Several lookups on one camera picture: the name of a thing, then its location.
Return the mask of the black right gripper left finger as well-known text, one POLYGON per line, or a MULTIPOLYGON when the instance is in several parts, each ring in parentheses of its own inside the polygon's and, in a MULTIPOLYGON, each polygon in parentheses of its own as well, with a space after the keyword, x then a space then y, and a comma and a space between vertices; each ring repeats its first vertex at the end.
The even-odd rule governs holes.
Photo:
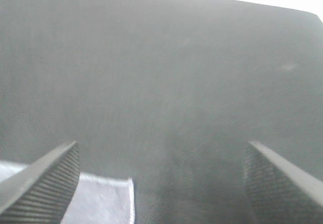
POLYGON ((1 223, 61 223, 79 177, 77 143, 61 144, 1 181, 1 223))

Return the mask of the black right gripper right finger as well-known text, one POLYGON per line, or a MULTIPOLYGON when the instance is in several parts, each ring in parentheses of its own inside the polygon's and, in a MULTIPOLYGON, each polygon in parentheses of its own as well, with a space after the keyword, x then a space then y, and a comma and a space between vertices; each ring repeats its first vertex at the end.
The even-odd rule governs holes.
POLYGON ((322 181, 260 142, 249 142, 244 183, 258 223, 322 223, 322 181))

